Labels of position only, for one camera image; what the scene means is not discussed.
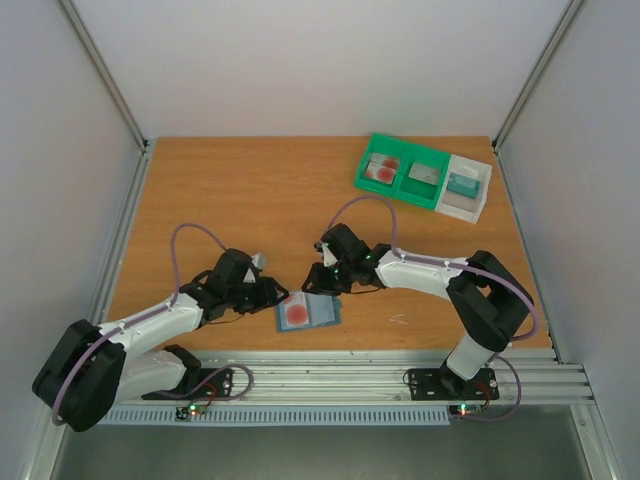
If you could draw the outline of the blue card holder wallet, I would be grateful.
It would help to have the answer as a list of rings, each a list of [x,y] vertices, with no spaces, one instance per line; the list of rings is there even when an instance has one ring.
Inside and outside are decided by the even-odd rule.
[[[341,302],[337,297],[316,295],[305,293],[307,306],[310,314],[310,324],[294,329],[284,329],[281,321],[282,304],[275,308],[276,329],[279,333],[302,331],[327,326],[339,325],[341,323],[340,310]]]

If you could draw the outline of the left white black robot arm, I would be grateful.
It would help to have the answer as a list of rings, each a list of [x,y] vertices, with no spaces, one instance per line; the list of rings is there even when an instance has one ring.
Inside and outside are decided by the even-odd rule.
[[[213,268],[155,306],[101,325],[72,323],[32,384],[50,407],[53,424],[83,432],[117,403],[146,395],[186,399],[203,391],[209,376],[201,362],[170,341],[228,311],[255,314],[287,299],[288,290],[263,275],[263,260],[228,249]]]

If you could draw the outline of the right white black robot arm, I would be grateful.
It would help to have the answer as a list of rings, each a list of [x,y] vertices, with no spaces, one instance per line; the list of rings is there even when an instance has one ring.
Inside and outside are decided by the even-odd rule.
[[[447,399],[473,389],[490,360],[520,338],[527,317],[535,316],[532,297],[491,253],[441,258],[401,250],[391,244],[369,247],[340,223],[315,245],[321,260],[310,267],[305,293],[339,296],[355,284],[406,289],[449,301],[465,330],[439,368],[439,388]]]

